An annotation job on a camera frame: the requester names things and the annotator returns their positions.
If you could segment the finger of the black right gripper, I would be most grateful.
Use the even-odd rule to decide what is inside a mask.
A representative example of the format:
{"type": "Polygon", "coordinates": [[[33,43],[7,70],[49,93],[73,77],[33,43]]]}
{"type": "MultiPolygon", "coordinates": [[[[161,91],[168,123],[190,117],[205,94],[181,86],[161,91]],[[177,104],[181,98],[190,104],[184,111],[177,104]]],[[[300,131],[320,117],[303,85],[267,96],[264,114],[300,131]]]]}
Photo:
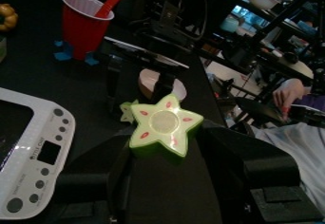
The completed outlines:
{"type": "Polygon", "coordinates": [[[122,70],[122,58],[113,54],[109,58],[107,80],[106,80],[107,107],[112,114],[116,111],[116,97],[118,91],[121,70],[122,70]]]}
{"type": "Polygon", "coordinates": [[[160,79],[154,85],[153,97],[150,102],[157,103],[173,91],[176,75],[168,72],[160,75],[160,79]]]}

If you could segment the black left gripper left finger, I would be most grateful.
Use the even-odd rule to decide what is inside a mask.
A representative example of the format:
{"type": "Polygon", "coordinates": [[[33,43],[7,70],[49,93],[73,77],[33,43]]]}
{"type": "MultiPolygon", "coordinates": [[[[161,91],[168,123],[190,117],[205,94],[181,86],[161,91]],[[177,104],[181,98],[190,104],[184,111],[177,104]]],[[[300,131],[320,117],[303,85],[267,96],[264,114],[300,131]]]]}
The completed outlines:
{"type": "Polygon", "coordinates": [[[125,224],[134,131],[134,126],[118,131],[65,166],[42,224],[125,224]]]}

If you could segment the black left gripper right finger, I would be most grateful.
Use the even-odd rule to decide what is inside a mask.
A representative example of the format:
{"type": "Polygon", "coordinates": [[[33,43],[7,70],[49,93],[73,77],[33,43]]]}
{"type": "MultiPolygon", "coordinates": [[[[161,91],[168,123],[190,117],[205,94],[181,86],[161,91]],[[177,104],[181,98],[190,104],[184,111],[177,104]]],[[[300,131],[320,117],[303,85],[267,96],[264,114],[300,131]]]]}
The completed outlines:
{"type": "Polygon", "coordinates": [[[323,219],[289,153],[209,120],[197,140],[224,224],[315,224],[323,219]]]}

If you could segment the person's bare hand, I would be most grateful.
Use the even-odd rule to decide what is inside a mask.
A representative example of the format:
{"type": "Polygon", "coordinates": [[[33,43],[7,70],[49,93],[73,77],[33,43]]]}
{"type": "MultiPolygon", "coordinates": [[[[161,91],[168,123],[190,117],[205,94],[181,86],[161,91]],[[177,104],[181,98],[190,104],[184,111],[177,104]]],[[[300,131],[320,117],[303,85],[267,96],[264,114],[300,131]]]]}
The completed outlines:
{"type": "Polygon", "coordinates": [[[273,102],[280,108],[283,119],[288,119],[288,113],[293,102],[301,99],[308,93],[308,90],[299,79],[289,79],[273,91],[273,102]]]}

